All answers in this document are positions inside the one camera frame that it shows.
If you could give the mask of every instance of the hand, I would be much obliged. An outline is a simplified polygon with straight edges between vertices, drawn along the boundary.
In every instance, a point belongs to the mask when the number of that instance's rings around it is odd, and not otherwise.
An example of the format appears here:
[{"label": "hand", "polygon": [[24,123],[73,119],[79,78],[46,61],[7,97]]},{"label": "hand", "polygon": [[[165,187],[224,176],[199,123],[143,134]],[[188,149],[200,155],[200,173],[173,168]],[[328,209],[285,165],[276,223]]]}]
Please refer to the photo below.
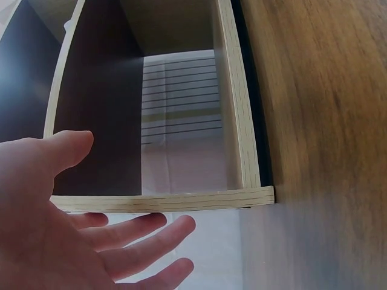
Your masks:
[{"label": "hand", "polygon": [[0,144],[1,289],[175,289],[193,270],[180,259],[138,283],[114,281],[136,274],[193,232],[180,217],[155,236],[121,248],[166,223],[149,214],[106,226],[104,214],[68,215],[50,202],[54,178],[87,156],[91,132],[61,132],[45,140]]}]

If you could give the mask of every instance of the finger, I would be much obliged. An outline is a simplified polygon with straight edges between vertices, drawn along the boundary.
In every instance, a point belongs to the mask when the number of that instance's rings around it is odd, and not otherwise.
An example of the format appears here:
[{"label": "finger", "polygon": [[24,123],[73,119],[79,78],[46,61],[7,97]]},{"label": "finger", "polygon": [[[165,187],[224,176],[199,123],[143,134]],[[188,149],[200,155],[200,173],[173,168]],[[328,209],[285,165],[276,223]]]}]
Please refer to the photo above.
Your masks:
[{"label": "finger", "polygon": [[77,230],[92,227],[104,227],[109,222],[108,217],[103,213],[68,214],[68,218]]},{"label": "finger", "polygon": [[166,222],[163,214],[152,213],[116,225],[86,228],[80,232],[95,251],[104,251],[122,248],[165,226]]},{"label": "finger", "polygon": [[137,283],[117,284],[118,290],[174,290],[194,270],[189,259],[179,259],[158,274]]},{"label": "finger", "polygon": [[176,248],[195,229],[190,216],[181,216],[164,230],[124,249],[100,253],[113,280],[134,275]]},{"label": "finger", "polygon": [[80,163],[89,154],[93,141],[90,131],[62,131],[43,139],[45,161],[53,175]]}]

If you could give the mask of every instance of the wooden furniture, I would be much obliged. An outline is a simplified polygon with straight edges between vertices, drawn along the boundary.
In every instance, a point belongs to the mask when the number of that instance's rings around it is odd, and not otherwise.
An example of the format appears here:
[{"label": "wooden furniture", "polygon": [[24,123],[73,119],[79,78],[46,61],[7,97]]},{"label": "wooden furniture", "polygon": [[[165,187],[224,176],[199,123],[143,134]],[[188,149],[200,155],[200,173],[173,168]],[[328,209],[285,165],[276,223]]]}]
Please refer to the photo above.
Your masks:
[{"label": "wooden furniture", "polygon": [[[41,30],[29,29],[28,18],[39,21]],[[71,22],[65,33],[67,20]],[[36,38],[39,45],[45,45],[40,37],[51,32],[51,40],[61,46],[59,54],[52,51],[55,57],[50,64],[55,66],[45,75],[52,83],[44,92],[47,113],[31,114],[40,120],[36,130],[41,133],[44,124],[45,138],[66,129],[94,134],[90,155],[56,179],[52,201],[58,207],[147,212],[274,203],[273,187],[261,187],[249,91],[230,0],[21,0],[0,47],[8,45],[7,37],[16,35],[12,31],[20,23],[27,26],[22,34]],[[41,51],[50,48],[46,45]],[[143,57],[209,48],[216,55],[229,190],[135,196],[141,194]],[[21,52],[19,57],[26,62],[31,56]],[[45,55],[36,60],[47,62]],[[12,65],[21,68],[16,62]],[[26,131],[17,137],[30,135],[33,132]]]},{"label": "wooden furniture", "polygon": [[278,202],[241,211],[245,289],[386,289],[386,5],[241,4]]}]

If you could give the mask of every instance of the black stripe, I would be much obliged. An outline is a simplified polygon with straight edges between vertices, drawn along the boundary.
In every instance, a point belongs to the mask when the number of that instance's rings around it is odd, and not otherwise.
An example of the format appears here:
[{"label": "black stripe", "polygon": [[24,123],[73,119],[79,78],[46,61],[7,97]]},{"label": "black stripe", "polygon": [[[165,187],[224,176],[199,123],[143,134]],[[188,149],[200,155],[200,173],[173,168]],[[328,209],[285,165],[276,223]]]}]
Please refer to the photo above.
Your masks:
[{"label": "black stripe", "polygon": [[217,88],[218,86],[199,86],[197,88],[189,88],[189,89],[173,89],[171,91],[164,91],[164,92],[150,92],[148,94],[143,94],[143,96],[145,95],[157,95],[157,94],[163,94],[163,93],[167,93],[167,92],[181,92],[181,91],[188,91],[190,89],[204,89],[204,88]]},{"label": "black stripe", "polygon": [[196,74],[180,74],[178,76],[170,76],[170,77],[155,77],[153,79],[144,80],[144,82],[147,82],[148,80],[163,80],[163,79],[171,79],[173,77],[187,77],[187,76],[196,76],[199,74],[213,74],[213,73],[216,73],[216,70],[215,71],[208,71],[208,72],[198,72]]},{"label": "black stripe", "polygon": [[162,71],[151,71],[151,72],[144,72],[144,74],[156,74],[156,73],[161,73],[163,71],[181,71],[182,69],[192,69],[192,68],[209,68],[211,66],[215,65],[201,65],[201,66],[192,66],[190,68],[174,68],[174,69],[164,69]]},{"label": "black stripe", "polygon": [[205,128],[205,129],[187,130],[187,131],[166,132],[166,133],[160,133],[160,134],[142,135],[141,137],[153,137],[153,136],[160,136],[160,135],[167,135],[167,134],[178,134],[178,133],[186,133],[186,132],[206,131],[206,130],[215,130],[215,129],[222,129],[222,128],[223,127],[214,127],[214,128]]},{"label": "black stripe", "polygon": [[171,125],[153,126],[153,127],[142,128],[142,130],[157,129],[157,128],[163,128],[163,127],[172,127],[172,126],[179,126],[179,125],[202,124],[202,123],[219,122],[219,121],[221,121],[221,119],[219,119],[219,120],[210,120],[210,121],[192,122],[192,123],[181,123],[181,124],[171,124]]},{"label": "black stripe", "polygon": [[241,44],[242,59],[246,72],[247,89],[249,90],[261,186],[273,185],[272,161],[270,159],[265,114],[262,105],[262,96],[259,89],[253,50],[243,16],[241,1],[231,0],[231,3],[235,16],[239,42]]},{"label": "black stripe", "polygon": [[186,82],[178,82],[178,83],[165,83],[163,85],[154,85],[154,86],[143,86],[143,89],[155,88],[156,86],[171,86],[171,85],[179,85],[182,83],[195,83],[195,82],[205,82],[206,80],[217,80],[218,78],[205,79],[205,80],[188,80]]},{"label": "black stripe", "polygon": [[204,96],[204,95],[219,95],[219,92],[213,92],[211,94],[200,94],[200,95],[184,95],[182,97],[159,98],[159,99],[155,99],[155,100],[143,101],[143,103],[158,102],[158,101],[164,101],[164,100],[175,100],[177,98],[201,97],[201,96]]},{"label": "black stripe", "polygon": [[145,109],[142,109],[142,111],[144,111],[144,110],[160,109],[160,108],[169,108],[169,107],[186,106],[186,105],[206,104],[206,103],[219,103],[219,100],[216,100],[216,101],[199,101],[199,102],[196,102],[196,103],[185,103],[185,104],[176,104],[176,105],[158,106],[158,107],[145,108]]},{"label": "black stripe", "polygon": [[[210,57],[208,59],[189,59],[189,60],[179,60],[178,62],[165,62],[165,63],[161,63],[159,65],[170,65],[172,63],[182,63],[182,62],[197,62],[199,60],[210,60],[210,59],[215,60],[214,57]],[[151,66],[158,66],[158,65],[145,65],[144,68],[149,68]]]}]

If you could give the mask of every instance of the dark brown panel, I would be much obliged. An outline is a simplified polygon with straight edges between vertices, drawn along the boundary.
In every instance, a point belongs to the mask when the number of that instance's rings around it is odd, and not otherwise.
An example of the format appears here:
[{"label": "dark brown panel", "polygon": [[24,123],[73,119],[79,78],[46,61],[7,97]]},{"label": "dark brown panel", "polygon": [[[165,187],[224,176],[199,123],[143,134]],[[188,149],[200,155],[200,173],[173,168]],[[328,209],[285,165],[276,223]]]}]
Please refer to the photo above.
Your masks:
[{"label": "dark brown panel", "polygon": [[387,6],[242,0],[278,204],[242,211],[246,290],[387,289]]},{"label": "dark brown panel", "polygon": [[55,132],[91,130],[94,145],[59,175],[56,195],[141,194],[142,52],[118,1],[86,0],[57,105]]},{"label": "dark brown panel", "polygon": [[147,56],[211,50],[211,0],[121,0]]},{"label": "dark brown panel", "polygon": [[28,1],[0,40],[0,142],[42,138],[60,45]]}]

